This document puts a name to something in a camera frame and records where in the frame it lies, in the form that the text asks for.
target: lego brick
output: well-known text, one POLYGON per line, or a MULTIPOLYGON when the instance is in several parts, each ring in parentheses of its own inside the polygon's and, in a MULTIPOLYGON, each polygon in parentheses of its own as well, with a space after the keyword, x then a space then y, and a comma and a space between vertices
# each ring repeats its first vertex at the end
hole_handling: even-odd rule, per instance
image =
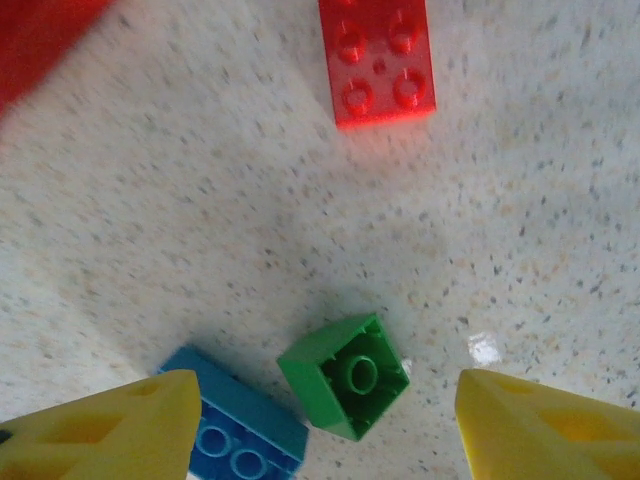
POLYGON ((486 370, 464 370, 456 416, 474 480, 636 480, 640 413, 486 370))
POLYGON ((0 115, 32 90, 113 0, 3 0, 0 115))
POLYGON ((0 424, 2 480, 184 480, 200 419, 176 371, 0 424))
POLYGON ((436 109, 425 0, 319 0, 336 125, 436 109))
POLYGON ((285 480, 304 461, 309 431, 289 412, 231 378, 193 347, 179 349, 161 371, 194 370, 202 419, 189 470, 209 480, 285 480))
POLYGON ((307 335, 278 358, 278 365, 311 423, 354 441, 409 385, 375 314, 307 335))

